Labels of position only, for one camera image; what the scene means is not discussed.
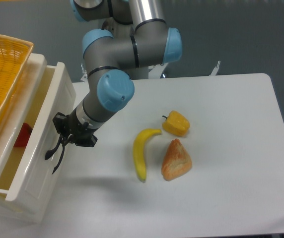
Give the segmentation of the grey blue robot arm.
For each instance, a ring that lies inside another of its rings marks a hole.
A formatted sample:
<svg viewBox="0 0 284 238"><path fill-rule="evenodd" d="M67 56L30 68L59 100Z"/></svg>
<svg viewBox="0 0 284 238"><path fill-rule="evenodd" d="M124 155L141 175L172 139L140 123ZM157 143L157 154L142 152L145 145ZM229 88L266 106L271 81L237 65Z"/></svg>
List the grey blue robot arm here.
<svg viewBox="0 0 284 238"><path fill-rule="evenodd" d="M53 119L58 146L73 143L93 147L94 133L133 97L128 70L178 61L182 40L169 28L158 0L73 0L73 12L81 21L112 18L129 32L115 36L111 28L94 29L82 39L82 56L89 93L68 115Z"/></svg>

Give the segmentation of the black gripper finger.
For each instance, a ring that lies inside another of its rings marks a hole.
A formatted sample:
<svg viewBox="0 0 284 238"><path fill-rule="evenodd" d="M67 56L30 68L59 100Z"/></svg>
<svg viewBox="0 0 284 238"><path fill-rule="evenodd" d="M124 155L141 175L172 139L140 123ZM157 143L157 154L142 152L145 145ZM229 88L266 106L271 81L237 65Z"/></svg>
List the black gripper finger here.
<svg viewBox="0 0 284 238"><path fill-rule="evenodd" d="M78 147L94 147L96 142L98 141L98 138L95 135L89 136L87 138L77 138L75 139L73 135L70 135L69 137L62 137L61 138L61 144L63 146L66 146L67 144L74 144Z"/></svg>
<svg viewBox="0 0 284 238"><path fill-rule="evenodd" d="M57 112L54 118L52 119L57 133L63 138L67 137L66 118L67 118L66 115Z"/></svg>

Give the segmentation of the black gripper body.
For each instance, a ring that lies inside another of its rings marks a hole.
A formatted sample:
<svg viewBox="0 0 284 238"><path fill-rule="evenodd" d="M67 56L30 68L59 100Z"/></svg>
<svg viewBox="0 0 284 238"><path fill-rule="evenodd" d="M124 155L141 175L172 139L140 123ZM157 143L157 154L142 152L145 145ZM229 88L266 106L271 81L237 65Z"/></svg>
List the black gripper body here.
<svg viewBox="0 0 284 238"><path fill-rule="evenodd" d="M74 109L69 115L66 116L66 131L67 137L73 135L77 138L87 138L94 135L96 129L90 129L88 122L81 123L76 115L76 109Z"/></svg>

